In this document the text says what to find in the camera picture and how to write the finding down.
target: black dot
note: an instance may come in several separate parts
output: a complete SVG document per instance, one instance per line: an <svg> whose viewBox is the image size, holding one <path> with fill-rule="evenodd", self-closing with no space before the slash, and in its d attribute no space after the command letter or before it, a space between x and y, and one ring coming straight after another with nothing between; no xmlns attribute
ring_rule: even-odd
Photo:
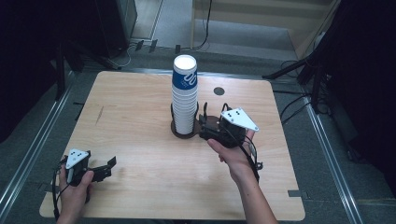
<svg viewBox="0 0 396 224"><path fill-rule="evenodd" d="M213 90L213 92L214 92L216 95L223 95L223 94L224 94L224 89L223 89L222 87L216 87L216 88Z"/></svg>

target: gray carpet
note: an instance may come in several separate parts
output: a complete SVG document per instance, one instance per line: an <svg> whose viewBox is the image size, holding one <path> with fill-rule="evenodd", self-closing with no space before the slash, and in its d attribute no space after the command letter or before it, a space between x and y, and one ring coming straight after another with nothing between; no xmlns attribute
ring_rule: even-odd
<svg viewBox="0 0 396 224"><path fill-rule="evenodd" d="M186 52L194 56L198 62L199 72L222 74L237 74L244 78L261 79L261 75L268 75L279 70L283 63L276 60L265 60L241 56L230 56L206 52ZM130 50L131 62L121 71L131 71L136 68L171 70L173 59L176 57L173 49L156 49L149 53L144 47L139 51ZM118 58L117 63L128 62L127 55ZM85 68L72 86L70 95L64 105L57 122L44 144L35 165L29 174L19 197L13 204L6 219L6 223L54 223L52 218L41 217L38 213L44 192L39 190L42 183L49 183L52 168L62 157L67 141L76 125L75 118L81 109L74 102L85 102L92 83L99 71L106 70L100 64L85 59ZM283 76L273 82L275 91L299 91L300 87L295 79ZM0 163L2 175L0 177L1 190L5 188L9 179L17 170L24 154L35 138L42 122L50 111L55 97L56 87L51 88L40 102L26 115L15 132L8 140L0 144L0 152L8 159ZM275 93L279 112L297 95ZM284 115L291 115L304 105L299 101L292 105ZM331 117L323 115L323 124L327 135L332 140L334 153L340 162L347 182L357 199L363 220L366 223L392 223L396 220L396 202L383 179L383 176L370 164L356 164L347 159L346 146L340 138ZM298 223L349 223L347 213L340 200L340 196L330 169L324 159L323 151L306 110L303 110L284 125L286 140L290 149L290 156L294 166L297 182L304 198L306 217ZM96 219L83 218L80 223L166 223L160 220L137 219Z"/></svg>

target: black cable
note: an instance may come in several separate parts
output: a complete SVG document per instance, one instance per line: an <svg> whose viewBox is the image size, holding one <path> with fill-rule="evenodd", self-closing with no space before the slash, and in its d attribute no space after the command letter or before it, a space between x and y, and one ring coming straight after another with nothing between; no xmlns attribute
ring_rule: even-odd
<svg viewBox="0 0 396 224"><path fill-rule="evenodd" d="M238 144L239 148L241 148L241 150L244 152L245 156L247 157L247 161L250 165L250 168L253 171L253 174L257 179L257 182L259 182L260 176L259 176L259 173L257 172L257 164L254 163L254 161L251 159L251 156L248 155L245 148L242 146L242 144L240 142L238 142L238 140L236 140L236 138L233 136L233 134L230 131L228 131L224 126L221 125L221 127L231 136L231 138Z"/></svg>
<svg viewBox="0 0 396 224"><path fill-rule="evenodd" d="M286 93L286 94L294 94L294 95L301 95L303 94L300 91L273 91L273 93Z"/></svg>
<svg viewBox="0 0 396 224"><path fill-rule="evenodd" d="M285 63L296 63L296 62L297 62L296 60L288 60L288 61L285 61L285 62L283 62L283 63L280 65L280 69L281 69L281 70L283 69L283 65L284 65ZM292 75L290 75L289 73L287 73L286 76L288 76L288 77L297 77L297 76L299 75L299 73L297 72L297 68L294 69L294 71L296 72L296 76L292 76Z"/></svg>
<svg viewBox="0 0 396 224"><path fill-rule="evenodd" d="M290 115L288 118L284 119L282 121L282 125L284 125L286 122L288 122L290 119L292 119L294 116L296 116L297 114L299 114L301 111L303 111L303 109L307 106L310 105L311 102L306 103L305 105L303 105L302 107L300 107L298 110L296 110L292 115Z"/></svg>
<svg viewBox="0 0 396 224"><path fill-rule="evenodd" d="M69 188L70 184L67 184L66 187L64 187L63 190L61 190L61 192L59 192L58 197L56 198L56 203L58 204L59 198L61 197L61 194L67 189Z"/></svg>
<svg viewBox="0 0 396 224"><path fill-rule="evenodd" d="M247 135L245 135L245 137L249 140L250 144L253 146L254 150L256 151L256 155L253 155L253 157L254 157L254 164L256 164L256 168L257 168L257 149L256 149L256 146L254 146L253 141Z"/></svg>
<svg viewBox="0 0 396 224"><path fill-rule="evenodd" d="M206 35L205 35L205 40L204 40L204 42L200 45L200 46L198 46L198 47L193 47L193 48L181 48L181 49L190 49L190 50L198 50L198 49L200 49L201 47L203 47L204 46L204 44L206 43L206 40L207 40L207 37L209 36L209 21L210 21L210 11L212 10L212 0L210 0L210 3L209 3L209 10L208 10L208 12L207 12L207 19L206 19Z"/></svg>
<svg viewBox="0 0 396 224"><path fill-rule="evenodd" d="M308 96L308 95L310 95L310 94L311 94L311 93L303 94L303 95L299 96L297 99L291 101L288 105L286 105L285 108L283 108L282 112L280 113L280 119L282 119L283 114L285 113L286 109L287 109L289 106L291 106L292 104L296 103L296 102L297 102L298 100L300 100L301 98L303 98L303 97L305 97L305 96Z"/></svg>
<svg viewBox="0 0 396 224"><path fill-rule="evenodd" d="M59 170L60 167L58 167L58 169L55 169L53 171L53 176L52 176L52 202L53 202L53 215L55 216L55 220L58 220L60 216L58 209L58 200L56 198L56 187L55 187L56 175L58 174Z"/></svg>
<svg viewBox="0 0 396 224"><path fill-rule="evenodd" d="M317 104L318 105L324 105L325 107L327 107L327 109L325 108L325 111L321 111L319 109L319 107L317 106L316 108L316 112L319 114L324 114L324 115L332 115L330 107L328 105L328 101L327 98L330 95L329 90L327 90L327 83L329 82L328 77L325 76L321 76L320 78L320 83L319 83L319 91L318 91L318 101Z"/></svg>

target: wire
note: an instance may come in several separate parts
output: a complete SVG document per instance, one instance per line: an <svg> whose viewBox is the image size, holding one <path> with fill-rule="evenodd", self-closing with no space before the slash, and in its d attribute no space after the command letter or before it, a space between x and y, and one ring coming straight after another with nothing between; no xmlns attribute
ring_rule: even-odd
<svg viewBox="0 0 396 224"><path fill-rule="evenodd" d="M254 148L254 150L256 151L256 153L255 153L255 155L253 155L253 157L254 157L254 164L256 165L256 168L257 168L257 149L256 149L256 146L254 146L253 141L252 141L247 135L245 135L245 137L246 137L246 138L248 139L248 141L250 142L249 144L252 145L253 148Z"/></svg>
<svg viewBox="0 0 396 224"><path fill-rule="evenodd" d="M247 161L250 165L251 170L253 171L254 176L257 179L257 182L259 182L260 180L260 176L259 173L257 172L257 163L255 163L252 159L251 156L248 155L247 151L245 150L245 148L242 146L242 144L240 142L238 142L238 140L236 140L236 138L233 136L233 134L226 129L224 126L222 126L221 124L219 124L219 126L221 128L223 128L230 136L231 138L238 144L239 148L241 148L241 150L244 152L245 156L247 157Z"/></svg>
<svg viewBox="0 0 396 224"><path fill-rule="evenodd" d="M282 112L280 113L280 119L282 119L283 114L285 113L286 109L288 109L289 106L291 106L292 104L296 103L296 102L297 102L298 100L300 100L301 98L303 98L303 97L305 97L305 96L308 96L308 95L310 95L310 94L311 94L311 93L303 94L303 95L297 97L297 99L291 101L288 105L286 105L285 108L283 108Z"/></svg>
<svg viewBox="0 0 396 224"><path fill-rule="evenodd" d="M111 61L110 59L108 59L111 63L113 63L114 65L116 65L117 67L125 67L126 65L128 65L131 62L131 54L129 53L129 49L131 49L134 46L130 46L127 50L126 53L128 54L128 63L126 64L117 64L113 61Z"/></svg>
<svg viewBox="0 0 396 224"><path fill-rule="evenodd" d="M294 94L294 95L301 95L302 92L300 91L273 91L274 93L286 93L286 94Z"/></svg>
<svg viewBox="0 0 396 224"><path fill-rule="evenodd" d="M181 49L190 49L190 50L198 50L198 49L200 49L201 47L203 47L204 46L204 44L206 43L206 41L207 41L207 37L209 36L209 21L210 21L210 11L212 10L212 0L210 0L210 3L209 3L209 10L208 10L208 12L207 12L207 19L206 19L206 35L205 35L205 40L204 40L204 42L200 45L200 46L198 46L198 47L193 47L193 48L181 48Z"/></svg>
<svg viewBox="0 0 396 224"><path fill-rule="evenodd" d="M61 167L54 169L52 176L52 202L53 202L53 215L55 216L55 220L58 220L60 216L58 209L58 199L56 199L56 187L55 187L56 175L58 174L60 169Z"/></svg>
<svg viewBox="0 0 396 224"><path fill-rule="evenodd" d="M306 103L305 105L303 105L302 107L300 107L300 109L296 110L292 115L290 115L288 118L284 119L282 121L282 125L284 125L286 122L288 122L290 119L292 119L294 116L296 116L297 114L299 114L301 111L303 111L303 109L307 106L310 105L311 102Z"/></svg>
<svg viewBox="0 0 396 224"><path fill-rule="evenodd" d="M296 60L288 60L288 61L285 61L285 62L283 62L283 63L280 65L280 69L283 69L283 65L284 65L285 63L296 63L296 62L297 62ZM287 73L286 76L288 76L288 77L297 77L297 76L300 75L300 74L297 72L297 68L294 69L294 71L296 72L296 76L292 76L292 75L290 75L289 73Z"/></svg>
<svg viewBox="0 0 396 224"><path fill-rule="evenodd" d="M67 184L66 187L64 187L63 190L61 190L61 192L59 192L58 197L56 198L56 203L58 204L59 198L61 197L61 194L70 186L70 184Z"/></svg>

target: stack of paper cups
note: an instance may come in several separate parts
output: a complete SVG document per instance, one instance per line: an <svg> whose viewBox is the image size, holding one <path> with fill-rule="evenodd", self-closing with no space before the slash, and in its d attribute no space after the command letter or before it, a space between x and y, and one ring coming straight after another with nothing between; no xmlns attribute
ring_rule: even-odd
<svg viewBox="0 0 396 224"><path fill-rule="evenodd" d="M172 76L172 109L177 133L192 133L198 101L197 92L197 62L190 55L177 56Z"/></svg>

